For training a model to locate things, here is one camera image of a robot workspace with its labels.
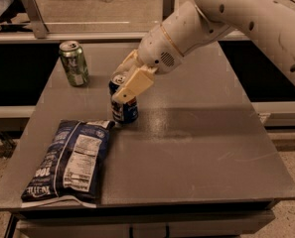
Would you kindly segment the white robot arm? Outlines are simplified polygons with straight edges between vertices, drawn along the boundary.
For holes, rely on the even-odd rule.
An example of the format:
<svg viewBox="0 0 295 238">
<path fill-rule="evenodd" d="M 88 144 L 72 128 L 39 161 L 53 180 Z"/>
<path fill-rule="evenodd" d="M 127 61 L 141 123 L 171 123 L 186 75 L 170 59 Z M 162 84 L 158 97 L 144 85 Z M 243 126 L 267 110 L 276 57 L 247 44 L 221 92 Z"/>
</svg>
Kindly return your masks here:
<svg viewBox="0 0 295 238">
<path fill-rule="evenodd" d="M 146 34 L 116 69 L 127 77 L 112 99 L 130 101 L 154 83 L 155 75 L 171 72 L 194 49 L 234 30 L 253 41 L 295 86 L 295 11 L 275 0 L 193 0 Z"/>
</svg>

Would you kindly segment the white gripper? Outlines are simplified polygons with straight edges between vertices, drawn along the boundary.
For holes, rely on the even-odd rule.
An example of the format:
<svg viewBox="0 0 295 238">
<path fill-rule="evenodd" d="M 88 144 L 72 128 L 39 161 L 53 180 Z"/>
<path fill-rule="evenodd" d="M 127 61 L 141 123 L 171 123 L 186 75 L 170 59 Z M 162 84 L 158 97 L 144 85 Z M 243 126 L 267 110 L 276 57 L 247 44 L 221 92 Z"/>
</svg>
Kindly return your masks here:
<svg viewBox="0 0 295 238">
<path fill-rule="evenodd" d="M 112 100 L 121 104 L 129 102 L 153 85 L 156 71 L 158 74 L 171 72 L 182 63 L 183 57 L 165 28 L 154 27 L 142 39 L 138 51 L 133 50 L 112 74 L 127 76 Z"/>
</svg>

